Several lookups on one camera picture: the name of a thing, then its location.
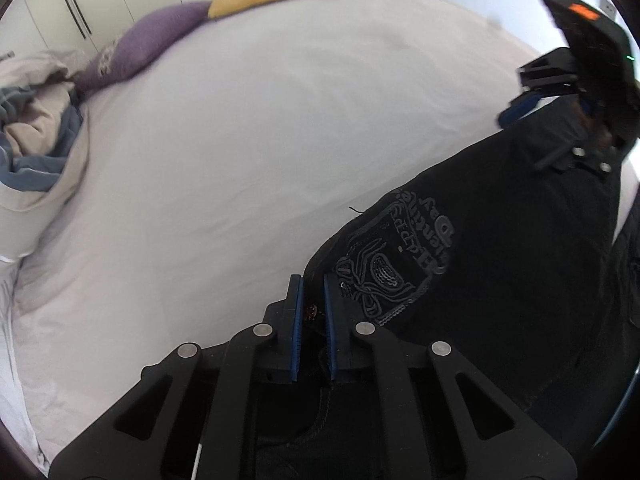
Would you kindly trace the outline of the black denim pants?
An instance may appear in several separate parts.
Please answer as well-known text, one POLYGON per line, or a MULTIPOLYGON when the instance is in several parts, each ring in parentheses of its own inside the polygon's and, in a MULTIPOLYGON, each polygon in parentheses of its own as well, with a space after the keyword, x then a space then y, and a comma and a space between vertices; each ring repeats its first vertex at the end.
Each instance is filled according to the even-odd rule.
POLYGON ((362 315, 413 344, 447 341, 567 451, 593 445, 639 363, 639 202, 624 152, 578 156, 564 96, 385 194, 327 240, 362 315))

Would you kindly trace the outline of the purple pillow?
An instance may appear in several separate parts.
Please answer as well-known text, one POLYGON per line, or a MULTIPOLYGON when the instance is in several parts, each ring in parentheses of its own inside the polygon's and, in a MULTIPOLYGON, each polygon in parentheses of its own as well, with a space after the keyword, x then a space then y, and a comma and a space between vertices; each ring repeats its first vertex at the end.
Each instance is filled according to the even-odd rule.
POLYGON ((75 78, 80 93, 131 79, 206 21, 209 2, 166 6, 145 15, 105 46, 75 78))

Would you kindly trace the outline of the rolled grey blue duvet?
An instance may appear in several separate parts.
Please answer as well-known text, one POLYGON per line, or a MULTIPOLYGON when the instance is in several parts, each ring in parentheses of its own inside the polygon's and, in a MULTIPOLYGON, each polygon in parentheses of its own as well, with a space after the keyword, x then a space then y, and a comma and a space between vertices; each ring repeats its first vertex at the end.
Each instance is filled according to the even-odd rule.
POLYGON ((74 77, 88 56, 45 50, 1 61, 1 263, 21 261, 72 196, 88 162, 74 77))

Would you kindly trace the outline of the wall socket plate far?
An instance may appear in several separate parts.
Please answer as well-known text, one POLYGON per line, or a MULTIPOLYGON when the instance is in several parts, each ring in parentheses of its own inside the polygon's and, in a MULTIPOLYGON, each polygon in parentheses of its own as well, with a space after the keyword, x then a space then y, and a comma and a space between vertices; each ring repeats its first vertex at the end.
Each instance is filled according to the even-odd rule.
POLYGON ((601 11, 612 21, 616 20, 617 10, 614 4, 608 0, 600 0, 599 6, 601 11))

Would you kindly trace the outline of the white bed sheet mattress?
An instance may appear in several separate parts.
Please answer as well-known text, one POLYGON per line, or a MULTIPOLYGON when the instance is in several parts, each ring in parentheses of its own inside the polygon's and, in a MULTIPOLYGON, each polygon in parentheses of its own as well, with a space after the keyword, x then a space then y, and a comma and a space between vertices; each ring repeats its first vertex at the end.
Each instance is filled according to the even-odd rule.
POLYGON ((346 300, 332 382, 308 262, 421 172, 506 129, 538 55, 446 0, 283 0, 206 21, 129 80, 76 87, 88 162, 1 263, 6 479, 612 479, 639 474, 639 363, 567 451, 452 344, 346 300), (296 382, 262 366, 304 280, 296 382))

